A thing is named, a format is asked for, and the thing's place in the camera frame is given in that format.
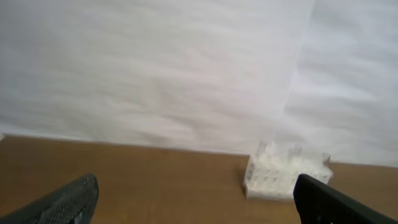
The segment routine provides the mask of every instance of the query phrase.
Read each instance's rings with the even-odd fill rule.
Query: white paper backdrop
[[[398,166],[398,1],[318,0],[278,141]]]
[[[0,2],[0,132],[250,153],[313,0]]]

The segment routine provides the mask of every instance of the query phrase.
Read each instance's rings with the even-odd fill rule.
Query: brown surface
[[[7,137],[0,142],[0,216],[92,172],[92,223],[300,223],[294,203],[249,201],[248,157]],[[331,185],[398,219],[398,169],[332,164]]]

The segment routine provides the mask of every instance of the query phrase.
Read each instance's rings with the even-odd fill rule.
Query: wrinkled paper
[[[0,132],[249,154],[313,0],[5,0]]]
[[[398,166],[398,1],[318,0],[279,142]]]

